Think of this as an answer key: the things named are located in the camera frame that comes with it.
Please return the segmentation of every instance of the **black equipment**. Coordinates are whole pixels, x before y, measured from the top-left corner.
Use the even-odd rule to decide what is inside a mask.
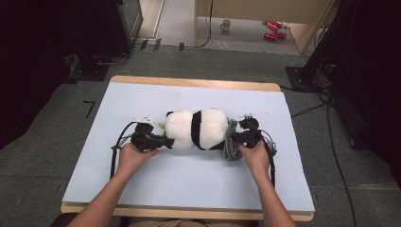
[[[246,130],[243,132],[233,132],[231,138],[234,142],[246,144],[247,148],[254,148],[256,144],[262,140],[265,144],[266,152],[268,153],[270,160],[270,177],[271,183],[275,186],[275,165],[273,156],[277,153],[277,149],[275,148],[275,143],[272,141],[271,137],[265,131],[259,130],[259,123],[256,119],[251,116],[246,116],[244,120],[238,122],[239,126]],[[262,132],[264,132],[269,138],[266,139],[263,137]]]
[[[139,0],[46,0],[79,63],[70,79],[102,81],[112,58],[127,58],[143,22]]]
[[[153,126],[148,123],[138,123],[135,132],[131,137],[131,142],[141,151],[152,150],[166,146],[171,148],[174,139],[169,139],[165,135],[154,135]]]
[[[239,121],[239,126],[247,131],[236,132],[232,136],[233,141],[241,144],[246,144],[247,148],[254,148],[254,146],[262,139],[262,131],[258,130],[259,123],[254,118],[245,118]]]

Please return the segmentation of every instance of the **black stand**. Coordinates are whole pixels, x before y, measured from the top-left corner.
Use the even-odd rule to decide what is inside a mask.
[[[316,85],[312,79],[311,80],[302,79],[302,77],[301,77],[302,70],[303,70],[303,67],[286,66],[287,76],[288,76],[289,82],[291,83],[292,89],[297,90],[297,91],[304,91],[304,90],[320,91],[322,88],[320,86]]]

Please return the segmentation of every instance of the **floor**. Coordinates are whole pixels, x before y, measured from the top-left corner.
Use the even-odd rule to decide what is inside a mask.
[[[204,43],[208,20],[198,18],[198,37],[195,38],[191,2],[166,0],[156,32],[162,44]],[[267,29],[261,22],[231,20],[229,34],[221,32],[221,23],[222,19],[212,18],[212,42],[206,48],[188,48],[184,52],[179,52],[178,47],[159,51],[135,48],[124,62],[110,67],[107,79],[112,75],[153,75],[276,82],[289,86],[284,66],[294,62],[295,66],[305,65],[313,53],[314,47],[310,44],[301,55],[289,30],[283,29],[288,35],[285,40],[270,42],[263,39]],[[48,226],[60,213],[63,192],[107,85],[106,81],[63,84],[31,129],[0,150],[1,227]],[[284,93],[292,114],[321,103],[314,94]],[[90,104],[85,101],[96,102],[89,116]],[[351,193],[357,226],[400,226],[401,195],[388,165],[369,150],[350,149],[349,134],[340,114],[335,107],[330,107],[329,112],[334,144]],[[292,123],[316,208],[312,221],[297,222],[297,225],[353,226],[350,203],[330,148],[326,109],[295,117]],[[117,226],[117,222],[114,218],[110,226]]]
[[[150,44],[154,44],[156,39],[162,39],[161,44],[176,45],[184,43],[185,46],[199,46],[205,44],[209,35],[209,25],[211,25],[211,41],[206,44],[206,48],[246,51],[246,52],[265,52],[276,54],[301,55],[296,47],[295,41],[289,28],[280,28],[280,32],[287,34],[283,40],[271,41],[264,39],[266,32],[271,31],[262,25],[261,21],[231,20],[230,30],[222,31],[220,25],[222,18],[198,17],[197,29],[194,35],[194,1],[187,0],[165,0],[165,6],[162,11],[160,25],[155,32],[155,36],[149,38],[141,33],[154,29],[154,23],[150,23],[147,18],[156,20],[157,5],[160,0],[142,0],[144,3],[142,11],[145,21],[142,26],[138,43],[149,39]],[[310,56],[313,53],[314,46],[310,44],[308,49],[302,55]]]
[[[162,13],[166,0],[141,0],[144,22],[139,30],[141,39],[155,39],[159,30]]]

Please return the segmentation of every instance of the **panda plush toy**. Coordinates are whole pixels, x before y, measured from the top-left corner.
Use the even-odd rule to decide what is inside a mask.
[[[224,149],[228,129],[226,114],[219,109],[170,112],[165,121],[167,138],[174,139],[173,148]]]

